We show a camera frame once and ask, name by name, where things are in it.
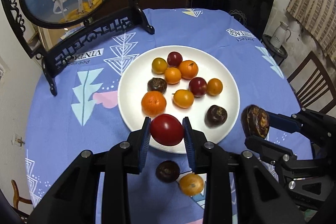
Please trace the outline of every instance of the tangerine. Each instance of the tangerine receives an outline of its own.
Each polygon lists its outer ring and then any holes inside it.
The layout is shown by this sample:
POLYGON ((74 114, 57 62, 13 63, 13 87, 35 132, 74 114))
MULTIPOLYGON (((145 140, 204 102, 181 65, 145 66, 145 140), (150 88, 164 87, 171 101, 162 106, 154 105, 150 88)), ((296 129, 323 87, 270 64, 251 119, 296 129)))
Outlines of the tangerine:
POLYGON ((198 66, 192 60, 181 62, 178 69, 180 70, 182 78, 184 79, 192 79, 198 74, 198 66))
POLYGON ((199 175, 190 173, 180 179, 180 189, 187 196, 194 196, 202 192, 204 181, 199 175))
POLYGON ((150 117, 163 113, 166 105, 167 101, 159 91, 149 91, 141 100, 142 111, 150 117))
POLYGON ((181 72, 178 68, 171 67, 165 70, 165 79, 168 84, 177 84, 181 77, 181 72))

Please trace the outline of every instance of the dark brown fruit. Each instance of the dark brown fruit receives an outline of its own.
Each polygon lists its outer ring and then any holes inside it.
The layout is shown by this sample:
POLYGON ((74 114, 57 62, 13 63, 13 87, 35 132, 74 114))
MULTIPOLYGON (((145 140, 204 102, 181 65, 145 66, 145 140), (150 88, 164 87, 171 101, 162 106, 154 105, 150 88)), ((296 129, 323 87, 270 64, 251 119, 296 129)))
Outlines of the dark brown fruit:
POLYGON ((226 119, 226 110, 220 106, 212 105, 205 115, 205 124, 209 127, 220 126, 225 123, 226 119))
POLYGON ((254 135, 266 138, 269 130, 269 115, 262 108, 250 105, 241 113, 241 125, 246 137, 254 135))
POLYGON ((160 181, 170 183, 179 178, 180 167, 176 162, 166 160, 158 165, 155 175, 160 181))
POLYGON ((167 82, 162 78, 152 78, 147 84, 148 91, 159 91, 164 93, 167 89, 167 82))

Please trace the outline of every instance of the white plate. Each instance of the white plate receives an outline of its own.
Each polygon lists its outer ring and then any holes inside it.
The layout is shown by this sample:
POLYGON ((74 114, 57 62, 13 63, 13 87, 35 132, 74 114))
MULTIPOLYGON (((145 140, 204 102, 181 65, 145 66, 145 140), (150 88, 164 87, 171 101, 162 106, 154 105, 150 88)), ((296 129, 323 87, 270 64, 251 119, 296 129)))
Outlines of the white plate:
MULTIPOLYGON (((201 50, 185 46, 164 46, 154 48, 137 57, 124 71, 120 78, 118 87, 118 106, 121 116, 131 131, 142 128, 145 114, 142 112, 141 100, 147 92, 147 82, 155 75, 152 73, 152 61, 157 57, 167 59, 170 52, 179 52, 183 60, 196 62, 199 68, 197 76, 204 78, 207 82, 211 78, 218 78, 223 82, 223 91, 218 96, 205 95, 195 98, 190 108, 182 109, 172 102, 176 90, 188 89, 189 80, 182 79, 176 85, 168 85, 164 97, 167 100, 167 107, 164 113, 175 116, 181 123, 184 117, 189 117, 193 129, 202 131, 207 140, 219 143, 236 123, 239 113, 239 91, 237 84, 229 70, 216 58, 201 50), (226 109, 227 120, 217 128, 208 128, 204 123, 204 117, 212 105, 218 105, 226 109)), ((183 140, 175 146, 164 146, 157 143, 152 137, 150 145, 159 150, 185 154, 183 140)))

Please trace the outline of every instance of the curtain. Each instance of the curtain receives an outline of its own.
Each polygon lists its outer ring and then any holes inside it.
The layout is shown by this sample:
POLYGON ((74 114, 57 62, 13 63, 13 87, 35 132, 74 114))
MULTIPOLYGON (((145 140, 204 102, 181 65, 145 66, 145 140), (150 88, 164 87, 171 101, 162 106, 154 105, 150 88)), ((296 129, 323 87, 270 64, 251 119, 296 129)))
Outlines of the curtain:
POLYGON ((316 39, 324 53, 335 63, 336 1, 290 0, 287 11, 316 39))

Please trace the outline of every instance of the black carved stand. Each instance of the black carved stand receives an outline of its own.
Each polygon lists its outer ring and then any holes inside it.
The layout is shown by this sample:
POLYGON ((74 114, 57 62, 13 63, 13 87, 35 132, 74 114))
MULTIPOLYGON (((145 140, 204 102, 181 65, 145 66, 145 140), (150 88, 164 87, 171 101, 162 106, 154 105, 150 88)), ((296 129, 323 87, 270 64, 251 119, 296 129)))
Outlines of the black carved stand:
POLYGON ((139 0, 128 0, 128 7, 92 23, 89 23, 87 19, 83 18, 85 27, 77 30, 55 47, 46 51, 41 43, 35 48, 31 48, 27 44, 23 37, 23 33, 26 30, 24 26, 25 21, 17 7, 17 1, 1 0, 8 22, 28 56, 30 58, 35 56, 37 60, 41 60, 43 74, 49 83, 50 92, 54 96, 57 95, 57 87, 54 81, 55 76, 68 66, 73 56, 83 48, 87 42, 92 42, 99 35, 111 32, 127 32, 136 26, 141 26, 149 34, 154 34, 154 27, 148 23, 146 15, 138 6, 138 1, 139 0))

